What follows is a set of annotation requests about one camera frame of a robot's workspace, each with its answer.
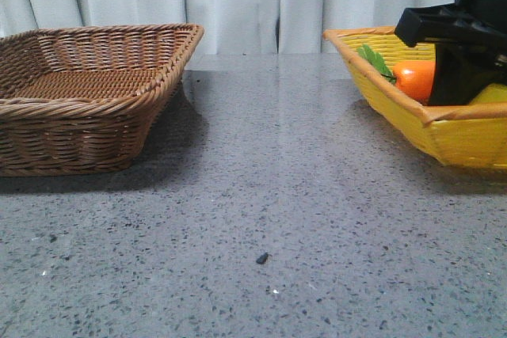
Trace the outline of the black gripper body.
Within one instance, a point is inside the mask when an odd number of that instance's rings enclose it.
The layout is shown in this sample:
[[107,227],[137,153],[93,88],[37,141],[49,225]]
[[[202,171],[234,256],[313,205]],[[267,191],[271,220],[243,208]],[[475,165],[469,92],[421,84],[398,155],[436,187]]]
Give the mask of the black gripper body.
[[506,0],[455,0],[406,8],[395,35],[409,47],[454,44],[477,51],[487,65],[506,68]]

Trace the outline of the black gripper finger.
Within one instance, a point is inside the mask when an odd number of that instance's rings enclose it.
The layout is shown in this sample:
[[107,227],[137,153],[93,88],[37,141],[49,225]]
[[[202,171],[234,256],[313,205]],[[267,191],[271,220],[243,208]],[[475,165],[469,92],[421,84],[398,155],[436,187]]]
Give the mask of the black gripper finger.
[[428,105],[470,103],[492,83],[499,83],[499,51],[470,44],[435,44],[436,69]]

